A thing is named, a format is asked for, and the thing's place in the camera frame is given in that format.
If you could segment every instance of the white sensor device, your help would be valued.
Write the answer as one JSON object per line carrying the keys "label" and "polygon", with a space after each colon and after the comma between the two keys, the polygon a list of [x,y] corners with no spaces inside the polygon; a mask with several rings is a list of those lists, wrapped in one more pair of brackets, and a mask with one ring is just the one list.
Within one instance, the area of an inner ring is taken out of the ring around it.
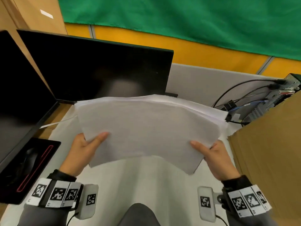
{"label": "white sensor device", "polygon": [[218,196],[223,193],[215,193],[211,187],[198,187],[199,211],[202,220],[214,223],[216,221],[215,205],[221,204]]}
{"label": "white sensor device", "polygon": [[77,219],[84,220],[93,217],[96,208],[97,195],[98,185],[84,185],[79,205],[75,210],[75,213],[77,214],[75,217]]}

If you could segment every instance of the white desk surface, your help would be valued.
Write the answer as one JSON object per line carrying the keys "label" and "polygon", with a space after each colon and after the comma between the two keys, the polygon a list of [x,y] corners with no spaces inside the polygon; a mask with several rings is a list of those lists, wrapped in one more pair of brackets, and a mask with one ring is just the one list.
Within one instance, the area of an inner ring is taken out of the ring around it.
{"label": "white desk surface", "polygon": [[[74,106],[62,120],[75,116]],[[233,161],[227,136],[240,129],[239,124],[229,124],[227,133],[220,137]],[[41,178],[58,169],[65,159],[73,138],[81,133],[77,118],[60,123],[52,132],[50,140],[62,144],[44,169]],[[86,220],[73,218],[72,225],[117,225],[126,210],[134,203],[147,205],[162,226],[224,225],[220,219],[215,223],[202,221],[198,208],[198,186],[211,186],[220,192],[222,183],[211,174],[203,160],[195,174],[189,176],[159,157],[142,157],[119,160],[94,168],[87,166],[77,178],[83,184],[98,184],[99,193],[95,215]],[[15,226],[23,211],[25,200],[20,205],[9,205],[1,219],[0,226]],[[226,212],[220,205],[216,214],[227,221]]]}

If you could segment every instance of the green cloth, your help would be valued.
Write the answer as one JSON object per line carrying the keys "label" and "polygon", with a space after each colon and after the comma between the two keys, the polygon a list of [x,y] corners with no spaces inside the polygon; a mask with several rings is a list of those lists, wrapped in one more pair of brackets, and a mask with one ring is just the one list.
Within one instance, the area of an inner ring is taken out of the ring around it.
{"label": "green cloth", "polygon": [[301,0],[59,0],[68,23],[301,60]]}

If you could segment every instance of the computer monitor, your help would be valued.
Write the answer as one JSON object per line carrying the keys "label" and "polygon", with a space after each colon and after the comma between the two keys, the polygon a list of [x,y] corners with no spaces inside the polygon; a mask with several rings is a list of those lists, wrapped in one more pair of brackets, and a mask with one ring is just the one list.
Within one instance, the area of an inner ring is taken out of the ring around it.
{"label": "computer monitor", "polygon": [[59,106],[8,31],[0,31],[0,172]]}
{"label": "computer monitor", "polygon": [[60,102],[165,93],[172,50],[37,31],[18,33]]}

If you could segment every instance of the blue cable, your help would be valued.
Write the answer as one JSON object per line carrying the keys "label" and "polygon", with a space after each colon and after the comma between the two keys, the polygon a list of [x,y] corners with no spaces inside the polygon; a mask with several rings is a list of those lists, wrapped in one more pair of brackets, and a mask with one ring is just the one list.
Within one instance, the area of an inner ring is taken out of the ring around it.
{"label": "blue cable", "polygon": [[260,103],[260,102],[265,102],[265,101],[262,101],[262,100],[261,100],[261,101],[256,101],[256,102],[249,102],[249,103],[246,103],[246,104],[244,104],[244,105],[242,105],[242,106],[235,107],[235,108],[229,110],[229,112],[234,111],[234,110],[237,110],[237,109],[239,109],[239,108],[241,108],[241,107],[244,107],[244,106],[247,106],[247,105],[250,105],[250,104]]}

